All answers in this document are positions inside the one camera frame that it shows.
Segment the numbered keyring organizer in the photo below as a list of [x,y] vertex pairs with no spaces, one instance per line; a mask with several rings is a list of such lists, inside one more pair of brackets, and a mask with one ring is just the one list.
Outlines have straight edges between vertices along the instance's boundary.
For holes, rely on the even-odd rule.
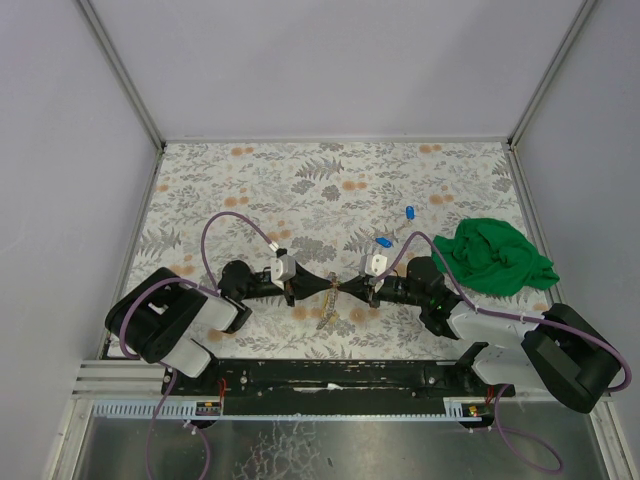
[[330,271],[327,277],[330,288],[327,290],[323,306],[321,307],[320,319],[316,325],[317,330],[322,330],[335,314],[335,304],[339,294],[338,277],[334,271]]

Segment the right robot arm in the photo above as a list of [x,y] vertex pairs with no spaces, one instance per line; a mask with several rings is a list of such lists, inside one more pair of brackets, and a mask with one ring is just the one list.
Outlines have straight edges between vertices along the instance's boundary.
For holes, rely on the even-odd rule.
[[364,257],[358,276],[339,291],[373,308],[382,302],[417,306],[432,334],[479,345],[471,368],[487,385],[545,390],[588,413],[623,369],[607,342],[567,305],[555,303],[543,313],[491,311],[449,289],[429,256],[410,260],[403,276],[380,279],[386,264],[382,255]]

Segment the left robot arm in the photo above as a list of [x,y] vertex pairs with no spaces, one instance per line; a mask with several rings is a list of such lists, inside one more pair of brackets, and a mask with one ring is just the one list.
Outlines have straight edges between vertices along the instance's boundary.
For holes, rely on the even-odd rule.
[[331,280],[312,274],[289,255],[272,259],[259,272],[241,260],[227,263],[216,295],[162,267],[111,308],[105,327],[126,357],[197,378],[214,355],[188,332],[194,323],[235,333],[252,314],[245,299],[282,297],[293,307],[331,288]]

